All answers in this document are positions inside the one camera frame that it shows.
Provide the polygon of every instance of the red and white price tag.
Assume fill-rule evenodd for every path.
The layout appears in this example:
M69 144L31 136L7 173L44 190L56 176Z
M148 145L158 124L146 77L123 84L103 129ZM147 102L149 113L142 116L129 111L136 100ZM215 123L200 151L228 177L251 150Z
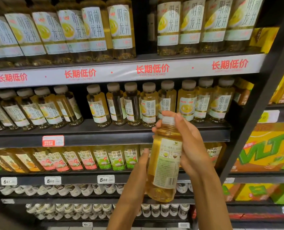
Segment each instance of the red and white price tag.
M64 146L64 135L45 135L42 138L43 147L62 147Z

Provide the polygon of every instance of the shelf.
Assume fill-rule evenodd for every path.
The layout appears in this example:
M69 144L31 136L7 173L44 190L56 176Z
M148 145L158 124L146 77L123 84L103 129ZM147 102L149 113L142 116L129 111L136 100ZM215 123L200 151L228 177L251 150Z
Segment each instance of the shelf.
M37 203L81 203L81 204L117 204L120 195L117 192L113 194L108 194L104 192L101 195L97 195L94 192L90 196L83 196L82 194L73 197L70 194L66 196L55 195L51 196L48 194L45 195L33 195L28 196L26 194L16 194L12 193L10 195L1 196L3 203L12 203L12 204L37 204ZM145 195L144 204L160 204L149 196ZM189 190L186 193L179 193L178 191L175 194L173 201L169 202L170 204L195 204L193 193Z
M227 202L229 213L259 213L259 214L283 214L282 207L272 200L267 201L232 201Z
M204 142L230 141L231 127L228 123L215 124L210 122L196 123ZM86 119L78 126L69 125L53 129L52 127L31 131L3 130L0 131L0 148L42 147L44 135L64 135L64 146L89 146L112 144L146 144L153 142L153 133L150 128L142 124L132 127L129 124L99 128L93 119Z
M250 52L173 57L144 54L126 61L11 68L0 71L0 88L259 73L265 56ZM221 67L221 61L227 60L234 61L233 68ZM145 72L150 65L152 70Z
M45 176L60 176L61 184L93 184L97 182L98 175L114 175L115 183L126 183L132 170L126 169L124 171L108 170L83 170L83 171L69 171L67 173L39 172L34 174L17 174L11 172L0 172L1 177L17 177L17 185L44 185ZM190 178L183 169L179 170L178 182L189 183Z
M230 173L234 183L284 183L284 170L278 172L243 172Z
M106 219L96 219L96 220L70 220L63 218L61 220L42 220L40 222L40 226L42 227L82 227L83 222L92 222L93 227L107 227L108 226L108 218ZM137 216L133 221L132 227L144 227L144 228L178 228L178 223L188 223L188 220L182 220L179 216L171 216L167 217L159 216L153 217L144 217L143 215Z
M231 220L232 228L284 229L284 219Z

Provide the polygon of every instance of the bottle label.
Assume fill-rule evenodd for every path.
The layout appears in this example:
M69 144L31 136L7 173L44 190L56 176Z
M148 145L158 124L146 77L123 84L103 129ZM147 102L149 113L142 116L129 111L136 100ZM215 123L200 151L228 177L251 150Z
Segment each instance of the bottle label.
M178 44L180 9L180 1L166 2L157 6L158 46Z
M109 6L107 9L113 48L132 48L129 6L113 5Z
M9 169L8 166L6 166L5 163L2 162L1 160L0 160L0 166L1 166L4 170L7 170L7 171L11 172L11 169Z
M24 173L25 171L10 157L10 156L3 156L0 157L16 172Z
M100 169L110 169L111 164L106 150L93 151Z
M182 142L161 138L159 156L153 184L165 189L175 189Z
M81 165L79 158L77 157L74 151L64 152L63 156L66 158L67 162L70 164L72 170L82 170L83 166Z
M105 109L101 100L97 102L88 101L91 113L95 123L104 123L107 121Z
M48 54L70 52L57 13L33 12L32 16Z
M58 106L60 107L60 110L61 110L61 112L62 112L62 114L63 114L64 119L65 119L67 122L70 122L71 120L70 120L70 118L68 117L67 112L66 112L66 110L65 110L65 108L64 108L64 106L63 106L63 104L62 104L62 102L61 102L61 101L57 101L57 104L58 104Z
M209 112L209 115L211 115L214 118L223 119L228 110L230 100L231 100L231 95L216 96L210 104L211 110Z
M57 124L62 122L62 117L60 116L54 102L39 104L39 106L49 124Z
M205 5L205 26L201 42L224 40L232 0L209 0Z
M178 112L180 112L182 117L184 117L188 121L191 121L194 117L195 103L196 103L196 97L180 98Z
M16 156L23 162L23 164L33 172L40 171L40 169L33 163L32 159L27 154L16 154Z
M67 163L63 160L62 156L58 152L49 153L48 157L52 161L54 167L58 172L64 172L70 168L67 166Z
M80 151L78 152L85 168L87 170L96 170L97 169L97 166L96 166L96 163L94 161L94 158L92 156L92 153L91 151Z
M171 110L171 99L159 97L159 119L163 119L162 111Z
M44 55L46 51L29 14L5 14L12 32L25 56Z
M263 0L234 0L224 40L249 40Z
M141 111L144 122L156 122L156 100L146 101L141 99Z
M121 150L109 152L109 158L110 158L113 170L124 170L125 169L124 158L123 158Z
M4 112L4 110L1 107L0 107L0 121L6 127L12 126L11 121L9 120L6 113Z
M148 41L157 41L155 38L155 14L147 15Z
M132 100L124 99L126 117L128 121L134 121L135 116L133 115Z
M22 108L34 125L41 125L47 123L45 117L43 116L37 104L32 103L28 105L22 105Z
M117 114L115 112L114 103L112 99L107 99L110 110L111 119L117 121Z
M198 95L195 104L194 117L205 118L210 101L210 95Z
M138 153L136 149L129 149L125 151L125 159L127 168L133 169L135 164L138 162Z
M185 1L182 7L180 44L199 43L206 0Z
M0 16L0 44L6 57L24 56L5 17Z
M4 106L4 108L18 127L24 127L30 124L18 105Z
M76 116L77 119L80 119L82 117L79 107L77 105L77 102L75 100L74 97L72 97L71 99L68 100L68 102L70 103L71 107L73 108L74 114Z
M59 20L70 52L90 51L90 42L87 37L80 10L60 10Z
M100 8L87 7L81 9L81 11L83 14L86 34L87 37L90 39L91 51L107 50Z
M45 170L54 170L55 167L53 165L53 162L50 160L48 155L46 155L45 151L42 152L35 152L34 157L38 160L38 162L43 166Z

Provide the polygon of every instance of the plastic bottle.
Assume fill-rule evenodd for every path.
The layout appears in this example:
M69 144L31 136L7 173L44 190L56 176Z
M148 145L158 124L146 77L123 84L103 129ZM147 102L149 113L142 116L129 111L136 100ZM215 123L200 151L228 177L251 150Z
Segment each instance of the plastic bottle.
M124 145L124 153L126 159L126 166L129 169L133 169L135 164L139 160L139 145L138 144L127 144Z
M148 157L151 157L151 149L152 149L152 144L139 144L140 147L140 156L144 153L144 148L148 148L149 150L149 155Z
M83 117L72 92L68 91L67 85L54 87L56 101L63 114L63 117L70 126L77 126L83 122Z
M145 127L154 127L158 121L159 97L156 91L156 84L146 82L143 84L141 93L142 120Z
M174 90L174 81L167 80L161 82L159 94L159 119L163 118L162 111L169 110L175 112L177 92Z
M178 178L182 137L175 128L175 119L164 116L154 137L148 166L146 193L159 202L174 199Z
M33 90L31 88L22 88L17 91L17 94L21 97L19 104L31 122L39 129L50 127L50 124L47 122L40 107L36 103L36 99L32 98L34 96Z
M195 112L193 121L203 123L206 120L206 114L213 92L213 78L202 77L198 80L197 99L195 104Z
M87 37L94 61L114 59L107 5L102 0L84 0L80 3Z
M158 55L178 53L182 0L158 0Z
M0 158L17 173L29 173L29 169L13 154L16 149L0 148Z
M35 149L34 148L13 148L10 149L14 155L31 171L39 172L44 171L41 164L34 157Z
M48 157L49 151L44 147L34 148L33 156L37 161L43 166L46 171L52 171L56 168L54 167L53 162Z
M56 96L50 93L50 90L46 86L36 88L34 92L38 95L37 103L48 123L51 124L54 129L64 127L67 122L56 102Z
M179 39L180 54L196 54L199 52L205 1L183 0Z
M110 145L108 153L114 171L126 169L124 145Z
M157 53L157 3L158 0L149 0L150 13L147 15L147 27L150 53Z
M111 124L106 97L99 85L89 85L87 100L91 109L94 122L98 127L108 127Z
M27 59L35 66L52 64L25 0L3 0L3 2L7 5L5 17Z
M110 169L111 163L108 157L108 146L93 146L93 153L98 163L98 167L102 170Z
M56 9L70 52L78 63L91 62L90 41L83 23L80 4L76 3L76 0L59 1Z
M78 147L65 147L65 151L62 153L72 170L83 170L81 159L77 151Z
M49 151L48 157L58 172L67 172L71 170L63 156L65 151L64 147L50 147L47 149Z
M32 0L32 17L39 31L49 59L54 64L66 64L73 61L62 31L56 8L51 0Z
M227 51L244 51L250 43L263 0L233 0L225 33Z
M109 105L112 123L117 126L127 123L127 116L124 104L124 92L120 90L120 84L112 82L107 84L107 101Z
M135 58L136 43L131 0L108 0L106 3L115 58Z
M232 87L235 79L224 76L219 79L219 84L214 88L211 98L209 121L212 123L224 122L224 117L229 110L235 88Z
M30 65L4 16L6 8L0 0L0 68Z
M137 83L128 82L125 84L124 103L128 124L139 126L142 123L142 112L140 107L140 91L137 90Z
M182 88L178 90L177 112L180 112L182 117L188 121L193 120L194 117L197 98L195 86L196 81L184 80L182 81Z
M14 123L21 127L24 131L29 131L35 128L33 123L25 115L22 107L15 100L16 92L12 89L6 89L0 92L2 98L1 106L8 113Z
M206 0L201 33L201 52L223 50L232 0Z

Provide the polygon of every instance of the white price tag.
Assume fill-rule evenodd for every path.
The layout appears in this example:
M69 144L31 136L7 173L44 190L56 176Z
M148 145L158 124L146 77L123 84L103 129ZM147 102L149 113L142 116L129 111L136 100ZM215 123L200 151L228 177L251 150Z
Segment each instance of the white price tag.
M98 184L113 184L115 183L114 175L98 175L97 183Z
M190 223L178 223L179 228L190 228Z
M14 199L12 198L2 198L1 201L3 204L14 204Z
M2 185L17 185L17 177L2 177L0 183Z
M64 135L45 135L42 137L43 147L62 147L64 146Z
M44 184L45 185L61 185L61 177L60 176L53 176L53 177L44 177Z
M235 178L226 178L224 183L233 183Z
M279 113L279 110L265 110L260 116L258 123L276 123Z
M93 222L83 222L83 227L93 227Z

